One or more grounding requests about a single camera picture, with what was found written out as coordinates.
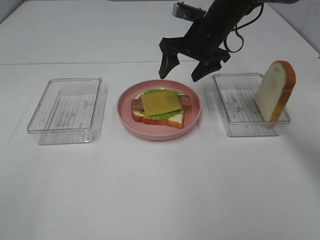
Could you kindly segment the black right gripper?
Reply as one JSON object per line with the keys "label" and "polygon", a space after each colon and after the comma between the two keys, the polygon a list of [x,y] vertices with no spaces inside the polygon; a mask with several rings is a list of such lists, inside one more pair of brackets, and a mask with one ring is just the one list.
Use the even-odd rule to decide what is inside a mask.
{"label": "black right gripper", "polygon": [[226,62],[230,55],[219,48],[230,32],[237,30],[238,22],[257,7],[261,0],[215,0],[199,20],[183,37],[162,38],[159,47],[162,59],[159,77],[164,79],[180,64],[178,54],[199,61],[191,74],[193,82],[221,69],[220,61]]}

